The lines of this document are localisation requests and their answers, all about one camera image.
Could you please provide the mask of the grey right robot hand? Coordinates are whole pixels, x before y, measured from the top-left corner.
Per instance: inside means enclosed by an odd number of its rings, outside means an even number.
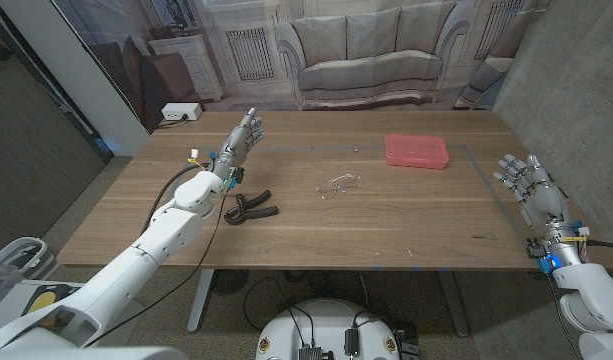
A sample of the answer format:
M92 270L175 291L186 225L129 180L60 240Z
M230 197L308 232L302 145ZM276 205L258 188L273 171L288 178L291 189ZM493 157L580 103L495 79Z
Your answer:
M552 222L566 222L570 217L568 204L559 187L550 178L538 158L529 154L522 161L506 154L498 161L499 172L494 178L502 183L521 206L520 214L525 222L543 231Z

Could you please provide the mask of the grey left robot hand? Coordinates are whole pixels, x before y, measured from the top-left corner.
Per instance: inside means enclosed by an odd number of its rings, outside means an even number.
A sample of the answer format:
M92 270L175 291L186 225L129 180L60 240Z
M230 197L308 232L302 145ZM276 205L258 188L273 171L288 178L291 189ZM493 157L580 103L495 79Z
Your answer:
M253 107L225 138L214 163L214 173L225 177L231 168L240 167L250 150L262 139L262 121L255 114L256 108Z

